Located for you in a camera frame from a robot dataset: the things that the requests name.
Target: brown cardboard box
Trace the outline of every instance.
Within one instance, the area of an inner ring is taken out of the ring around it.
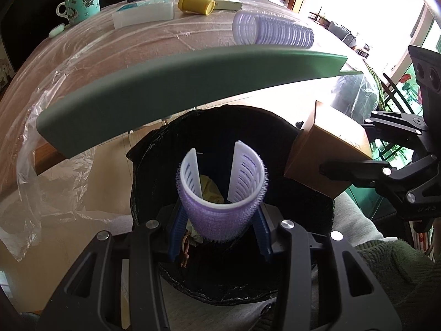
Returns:
[[[321,175],[320,164],[368,159],[372,159],[372,152],[364,128],[336,109],[315,101],[314,110],[292,145],[284,175],[334,199],[351,183]]]

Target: yellow plastic cup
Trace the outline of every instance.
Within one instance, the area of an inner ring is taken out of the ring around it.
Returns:
[[[214,9],[214,0],[179,0],[178,7],[183,12],[195,12],[210,15]]]

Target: trash bin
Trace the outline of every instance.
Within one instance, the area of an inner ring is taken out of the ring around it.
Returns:
[[[285,218],[319,234],[331,231],[334,201],[283,176],[291,145],[299,130],[263,109],[224,105],[186,113],[151,131],[127,157],[133,162],[131,211],[134,224],[155,218],[178,200],[176,173],[191,148],[198,152],[199,173],[210,177],[227,199],[234,144],[254,149],[268,171],[264,202]],[[284,269],[283,256],[265,262],[253,228],[235,240],[205,241],[191,246],[186,268],[161,263],[162,277],[178,290],[213,305],[237,305],[275,297]]]

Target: clear plastic wrap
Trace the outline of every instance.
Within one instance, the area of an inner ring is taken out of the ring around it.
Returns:
[[[302,19],[266,0],[241,1],[245,11]],[[38,243],[43,216],[55,215],[60,222],[78,216],[88,218],[82,197],[87,190],[93,150],[58,164],[57,170],[63,173],[52,174],[52,179],[46,175],[50,170],[37,176],[35,150],[47,144],[35,127],[42,110],[100,77],[148,59],[235,44],[232,11],[186,15],[177,9],[176,0],[171,21],[115,30],[112,14],[124,4],[108,6],[55,38],[45,39],[17,72],[1,100],[0,238],[17,260],[30,245]],[[311,50],[347,55],[350,66],[364,66],[355,52],[334,35],[314,23],[303,22],[314,30]]]
[[[378,88],[371,74],[339,76],[331,90],[331,106],[363,124],[378,105]]]

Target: green towel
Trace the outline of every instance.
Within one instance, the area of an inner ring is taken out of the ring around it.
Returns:
[[[441,263],[401,240],[369,241],[356,249],[389,296],[403,331],[415,329],[413,323],[441,282]]]

